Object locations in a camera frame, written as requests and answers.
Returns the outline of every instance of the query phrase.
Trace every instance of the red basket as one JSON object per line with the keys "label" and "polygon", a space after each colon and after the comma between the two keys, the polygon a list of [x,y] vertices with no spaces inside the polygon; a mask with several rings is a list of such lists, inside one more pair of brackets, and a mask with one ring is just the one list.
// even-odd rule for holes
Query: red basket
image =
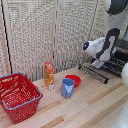
{"label": "red basket", "polygon": [[14,124],[34,115],[42,97],[38,88],[21,73],[0,78],[0,103]]}
{"label": "red basket", "polygon": [[67,75],[65,78],[70,78],[75,81],[74,88],[78,87],[81,82],[81,79],[76,75]]}

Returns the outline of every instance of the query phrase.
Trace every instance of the blue plastic cup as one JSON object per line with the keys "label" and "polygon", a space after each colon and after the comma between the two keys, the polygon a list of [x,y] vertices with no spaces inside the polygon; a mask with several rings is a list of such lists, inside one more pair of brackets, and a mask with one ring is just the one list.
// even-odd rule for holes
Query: blue plastic cup
{"label": "blue plastic cup", "polygon": [[74,90],[74,80],[65,78],[62,81],[61,95],[65,98],[70,98]]}

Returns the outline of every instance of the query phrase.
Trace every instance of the wooden countertop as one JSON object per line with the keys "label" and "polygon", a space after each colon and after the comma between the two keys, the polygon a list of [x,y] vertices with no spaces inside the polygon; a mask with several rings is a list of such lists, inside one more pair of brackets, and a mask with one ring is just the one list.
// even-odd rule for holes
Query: wooden countertop
{"label": "wooden countertop", "polygon": [[[81,83],[66,99],[61,95],[61,86],[69,74],[78,75]],[[13,125],[0,106],[0,128],[109,128],[128,99],[128,88],[120,77],[113,75],[108,84],[103,84],[78,67],[56,74],[53,91],[48,91],[43,79],[34,84],[44,95],[36,114]]]}

